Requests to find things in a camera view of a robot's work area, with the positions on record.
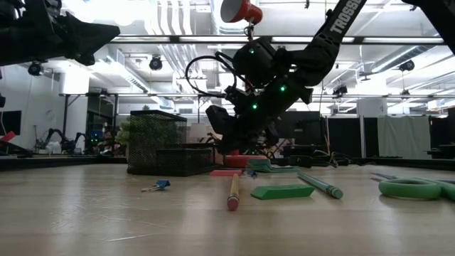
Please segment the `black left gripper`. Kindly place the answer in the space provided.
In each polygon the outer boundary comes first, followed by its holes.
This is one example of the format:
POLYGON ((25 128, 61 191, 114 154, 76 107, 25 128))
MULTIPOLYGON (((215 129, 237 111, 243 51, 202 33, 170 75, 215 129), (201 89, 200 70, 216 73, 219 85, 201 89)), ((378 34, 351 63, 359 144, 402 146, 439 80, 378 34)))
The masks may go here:
POLYGON ((77 19, 71 13, 60 13, 61 0, 37 0, 41 8, 39 29, 51 43, 63 49, 64 57, 76 60, 80 64, 95 64, 93 53, 105 46, 120 34, 118 26, 102 23, 87 23, 77 19))

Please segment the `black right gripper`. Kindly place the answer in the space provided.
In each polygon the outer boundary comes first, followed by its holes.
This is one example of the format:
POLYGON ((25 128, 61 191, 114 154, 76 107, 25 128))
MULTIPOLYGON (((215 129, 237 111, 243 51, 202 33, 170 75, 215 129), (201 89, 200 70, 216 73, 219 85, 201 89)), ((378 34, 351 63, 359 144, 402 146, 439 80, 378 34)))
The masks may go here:
POLYGON ((234 115, 218 105, 211 105, 205 111, 214 132, 222 136, 215 142, 220 154, 230 153, 233 147, 243 154, 261 137, 265 146, 274 146, 279 141, 274 125, 279 115, 259 94, 247 94, 248 101, 244 105, 234 106, 234 115))

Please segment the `green white patterned note pad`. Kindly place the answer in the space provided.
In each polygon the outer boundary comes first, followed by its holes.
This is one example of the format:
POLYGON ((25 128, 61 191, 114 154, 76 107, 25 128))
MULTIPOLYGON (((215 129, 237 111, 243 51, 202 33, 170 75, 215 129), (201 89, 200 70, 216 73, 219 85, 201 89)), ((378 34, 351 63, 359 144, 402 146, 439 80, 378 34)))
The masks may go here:
POLYGON ((295 173, 299 168, 294 166, 274 166, 269 159, 250 159, 247 161, 246 170, 262 173, 295 173))

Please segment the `yellow pencil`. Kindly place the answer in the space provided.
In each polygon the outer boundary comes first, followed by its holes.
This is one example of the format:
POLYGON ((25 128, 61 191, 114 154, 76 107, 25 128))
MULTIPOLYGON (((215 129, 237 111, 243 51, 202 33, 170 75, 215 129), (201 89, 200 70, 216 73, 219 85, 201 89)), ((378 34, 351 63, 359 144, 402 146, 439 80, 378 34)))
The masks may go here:
POLYGON ((239 197, 239 175, 234 174, 232 176, 230 194, 227 197, 227 209, 229 211, 234 211, 238 208, 240 203, 239 197))

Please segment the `green eraser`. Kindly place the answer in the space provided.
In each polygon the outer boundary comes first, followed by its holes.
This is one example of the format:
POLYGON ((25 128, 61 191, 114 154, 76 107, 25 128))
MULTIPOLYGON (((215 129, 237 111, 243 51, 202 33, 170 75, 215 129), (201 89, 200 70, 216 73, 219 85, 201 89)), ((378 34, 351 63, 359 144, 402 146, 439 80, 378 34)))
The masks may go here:
POLYGON ((260 200, 274 200, 285 198, 305 198, 314 192, 313 186, 303 184, 283 185, 283 186, 258 186, 251 196, 260 200))

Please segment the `teal pencil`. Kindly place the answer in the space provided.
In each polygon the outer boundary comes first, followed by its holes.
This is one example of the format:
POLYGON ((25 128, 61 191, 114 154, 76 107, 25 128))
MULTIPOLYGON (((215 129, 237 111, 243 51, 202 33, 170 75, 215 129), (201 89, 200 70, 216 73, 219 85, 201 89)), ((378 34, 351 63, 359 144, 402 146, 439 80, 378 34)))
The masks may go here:
POLYGON ((343 197, 343 192, 338 187, 335 187, 329 183, 323 182, 317 178, 304 174, 302 172, 297 173, 297 177, 301 180, 309 183, 310 185, 316 187, 317 189, 324 191, 330 197, 335 199, 341 199, 343 197))

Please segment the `green handled scissors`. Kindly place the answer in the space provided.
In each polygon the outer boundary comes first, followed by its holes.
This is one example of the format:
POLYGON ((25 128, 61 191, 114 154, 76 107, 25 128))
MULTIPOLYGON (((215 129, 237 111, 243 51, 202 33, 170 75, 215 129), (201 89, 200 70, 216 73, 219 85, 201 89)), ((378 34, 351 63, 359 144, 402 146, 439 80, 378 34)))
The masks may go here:
POLYGON ((384 196, 419 200, 446 198, 455 202, 455 181, 379 173, 373 175, 380 177, 378 188, 384 196))

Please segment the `black mesh desk organizer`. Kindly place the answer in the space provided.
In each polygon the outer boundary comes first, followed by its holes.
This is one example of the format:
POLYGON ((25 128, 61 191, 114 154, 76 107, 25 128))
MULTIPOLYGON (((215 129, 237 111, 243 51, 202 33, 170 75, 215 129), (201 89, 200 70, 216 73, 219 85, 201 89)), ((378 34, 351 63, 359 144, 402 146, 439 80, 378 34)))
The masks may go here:
POLYGON ((130 114, 127 173, 194 176, 215 166, 213 146, 187 142, 187 119, 160 110, 130 114))

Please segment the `white lampshade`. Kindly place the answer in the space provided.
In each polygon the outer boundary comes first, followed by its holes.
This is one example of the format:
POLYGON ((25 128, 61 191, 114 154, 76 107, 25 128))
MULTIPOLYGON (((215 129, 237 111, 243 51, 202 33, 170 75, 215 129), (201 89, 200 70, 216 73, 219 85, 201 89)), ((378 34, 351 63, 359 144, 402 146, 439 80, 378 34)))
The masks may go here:
POLYGON ((192 123, 188 127, 188 138, 189 143, 206 143, 210 138, 210 133, 213 129, 206 123, 192 123))

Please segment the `black computer monitor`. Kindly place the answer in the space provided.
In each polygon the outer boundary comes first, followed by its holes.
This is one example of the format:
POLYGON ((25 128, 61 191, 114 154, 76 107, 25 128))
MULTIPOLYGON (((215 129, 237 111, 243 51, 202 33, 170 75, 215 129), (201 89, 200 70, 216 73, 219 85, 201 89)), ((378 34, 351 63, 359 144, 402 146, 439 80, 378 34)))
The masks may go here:
POLYGON ((281 138, 295 139, 295 144, 322 144, 323 135, 319 112, 285 112, 276 126, 281 138))

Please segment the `green artificial plant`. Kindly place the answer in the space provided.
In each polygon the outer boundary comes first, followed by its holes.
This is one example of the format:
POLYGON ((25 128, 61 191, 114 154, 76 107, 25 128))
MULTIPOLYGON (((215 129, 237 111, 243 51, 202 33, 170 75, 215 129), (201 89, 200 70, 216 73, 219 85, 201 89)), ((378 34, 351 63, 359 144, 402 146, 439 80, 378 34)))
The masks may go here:
POLYGON ((127 159, 129 159, 130 147, 141 145, 146 139, 147 132, 147 116, 145 114, 131 114, 120 123, 115 141, 124 147, 127 159))

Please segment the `person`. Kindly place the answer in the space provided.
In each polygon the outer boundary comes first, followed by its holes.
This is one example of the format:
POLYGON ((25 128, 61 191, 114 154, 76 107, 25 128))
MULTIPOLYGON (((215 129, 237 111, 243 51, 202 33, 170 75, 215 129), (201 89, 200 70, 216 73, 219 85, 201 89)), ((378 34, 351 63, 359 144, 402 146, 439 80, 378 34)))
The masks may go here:
POLYGON ((111 131, 104 133, 104 140, 98 144, 101 154, 114 154, 118 148, 115 144, 114 135, 111 131))

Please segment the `black partition panel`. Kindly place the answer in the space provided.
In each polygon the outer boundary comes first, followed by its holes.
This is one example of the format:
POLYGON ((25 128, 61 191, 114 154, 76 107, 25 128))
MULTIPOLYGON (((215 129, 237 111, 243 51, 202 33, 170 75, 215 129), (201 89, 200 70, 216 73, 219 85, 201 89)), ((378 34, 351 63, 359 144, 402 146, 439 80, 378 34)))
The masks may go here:
MULTIPOLYGON (((365 155, 379 156, 378 119, 365 118, 365 155)), ((358 118, 328 118, 331 150, 354 158, 362 157, 360 120, 358 118)))

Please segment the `red desk lamp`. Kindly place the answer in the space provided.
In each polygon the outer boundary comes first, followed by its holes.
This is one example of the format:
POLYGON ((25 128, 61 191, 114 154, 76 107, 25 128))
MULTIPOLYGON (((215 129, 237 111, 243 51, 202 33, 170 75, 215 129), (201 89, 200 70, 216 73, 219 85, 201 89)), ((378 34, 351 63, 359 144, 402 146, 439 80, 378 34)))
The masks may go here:
MULTIPOLYGON (((245 28, 247 42, 232 57, 232 74, 235 79, 241 79, 244 82, 244 88, 239 88, 235 82, 233 85, 240 90, 259 94, 264 99, 264 93, 258 92, 258 89, 267 85, 274 77, 269 73, 273 66, 274 51, 269 47, 268 42, 262 38, 254 38, 255 26, 262 21, 263 12, 260 7, 254 5, 251 0, 223 0, 220 10, 222 21, 226 23, 236 23, 246 21, 245 28)), ((237 155, 238 150, 233 150, 225 156, 237 155)))

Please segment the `grey green curtain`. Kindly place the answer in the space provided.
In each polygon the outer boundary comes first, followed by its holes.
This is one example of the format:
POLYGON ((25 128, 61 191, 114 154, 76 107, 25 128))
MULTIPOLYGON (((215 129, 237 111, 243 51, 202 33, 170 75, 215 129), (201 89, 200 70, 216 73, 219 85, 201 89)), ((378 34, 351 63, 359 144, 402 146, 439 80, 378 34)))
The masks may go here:
POLYGON ((378 117, 379 156, 403 159, 431 159, 428 117, 378 117))

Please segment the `black wall screen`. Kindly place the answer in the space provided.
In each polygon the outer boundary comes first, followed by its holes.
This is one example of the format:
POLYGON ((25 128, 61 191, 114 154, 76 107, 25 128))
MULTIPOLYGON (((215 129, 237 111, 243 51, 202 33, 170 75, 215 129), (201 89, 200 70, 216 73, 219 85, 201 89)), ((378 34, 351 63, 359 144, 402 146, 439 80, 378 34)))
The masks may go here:
POLYGON ((9 132, 15 135, 21 134, 22 111, 5 111, 0 112, 0 136, 9 132))

